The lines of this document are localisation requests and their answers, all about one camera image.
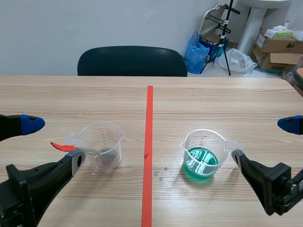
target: measuring cup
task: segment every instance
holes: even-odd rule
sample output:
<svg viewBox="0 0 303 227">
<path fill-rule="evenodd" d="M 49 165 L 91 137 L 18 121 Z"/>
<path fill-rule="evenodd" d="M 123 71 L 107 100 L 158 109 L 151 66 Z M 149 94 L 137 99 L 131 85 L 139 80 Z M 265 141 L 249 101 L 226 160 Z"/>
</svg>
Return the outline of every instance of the measuring cup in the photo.
<svg viewBox="0 0 303 227">
<path fill-rule="evenodd" d="M 241 144 L 226 141 L 219 133 L 198 129 L 189 133 L 184 142 L 185 171 L 195 179 L 208 179 L 213 177 L 217 170 L 227 161 L 230 153 Z"/>
<path fill-rule="evenodd" d="M 121 161 L 121 140 L 126 134 L 112 122 L 90 124 L 79 133 L 65 137 L 65 145 L 74 145 L 86 152 L 92 166 L 98 170 L 109 170 Z"/>
</svg>

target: white plastic bag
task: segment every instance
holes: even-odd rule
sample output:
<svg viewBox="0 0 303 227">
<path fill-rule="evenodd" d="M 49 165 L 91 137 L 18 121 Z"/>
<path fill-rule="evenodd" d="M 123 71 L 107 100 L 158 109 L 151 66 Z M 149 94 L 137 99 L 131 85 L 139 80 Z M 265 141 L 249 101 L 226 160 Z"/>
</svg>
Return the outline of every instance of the white plastic bag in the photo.
<svg viewBox="0 0 303 227">
<path fill-rule="evenodd" d="M 303 30 L 294 30 L 292 38 L 303 42 Z"/>
<path fill-rule="evenodd" d="M 226 52 L 226 57 L 229 65 L 229 69 L 235 72 L 250 72 L 252 71 L 257 64 L 254 63 L 251 58 L 242 52 L 231 49 Z M 216 66 L 227 69 L 226 60 L 224 54 L 222 54 L 219 58 L 216 58 L 214 61 Z"/>
</svg>

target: wooden table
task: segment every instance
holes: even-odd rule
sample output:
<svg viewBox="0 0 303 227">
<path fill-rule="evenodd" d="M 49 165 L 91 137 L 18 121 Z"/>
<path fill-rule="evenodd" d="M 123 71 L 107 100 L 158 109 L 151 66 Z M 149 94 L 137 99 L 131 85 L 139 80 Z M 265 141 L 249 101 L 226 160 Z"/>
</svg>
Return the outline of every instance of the wooden table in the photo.
<svg viewBox="0 0 303 227">
<path fill-rule="evenodd" d="M 147 86 L 153 85 L 154 227 L 301 227 L 303 202 L 283 216 L 267 216 L 230 158 L 208 183 L 182 171 L 180 142 L 192 130 L 212 129 L 243 143 L 252 160 L 303 167 L 303 137 L 280 130 L 278 119 L 303 114 L 303 99 L 285 81 L 243 78 L 130 78 L 1 76 L 1 114 L 28 114 L 46 126 L 0 143 L 5 166 L 29 169 L 58 161 L 49 144 L 90 123 L 111 121 L 127 137 L 113 173 L 94 176 L 88 162 L 58 194 L 40 227 L 140 227 Z"/>
</svg>

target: red tape line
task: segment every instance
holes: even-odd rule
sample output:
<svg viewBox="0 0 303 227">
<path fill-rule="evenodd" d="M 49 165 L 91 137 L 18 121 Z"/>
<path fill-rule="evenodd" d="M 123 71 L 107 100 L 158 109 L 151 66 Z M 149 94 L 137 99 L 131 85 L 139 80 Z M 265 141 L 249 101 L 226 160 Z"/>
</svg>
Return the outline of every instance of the red tape line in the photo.
<svg viewBox="0 0 303 227">
<path fill-rule="evenodd" d="M 152 227 L 153 86 L 147 87 L 141 227 Z"/>
</svg>

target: office chair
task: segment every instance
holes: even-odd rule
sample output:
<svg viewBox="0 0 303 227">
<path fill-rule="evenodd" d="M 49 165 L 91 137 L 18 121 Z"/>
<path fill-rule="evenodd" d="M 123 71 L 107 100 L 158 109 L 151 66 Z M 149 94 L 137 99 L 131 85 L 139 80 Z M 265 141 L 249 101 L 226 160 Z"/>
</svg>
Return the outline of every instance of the office chair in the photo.
<svg viewBox="0 0 303 227">
<path fill-rule="evenodd" d="M 109 46 L 86 51 L 78 76 L 187 77 L 187 65 L 177 51 L 147 46 Z"/>
</svg>

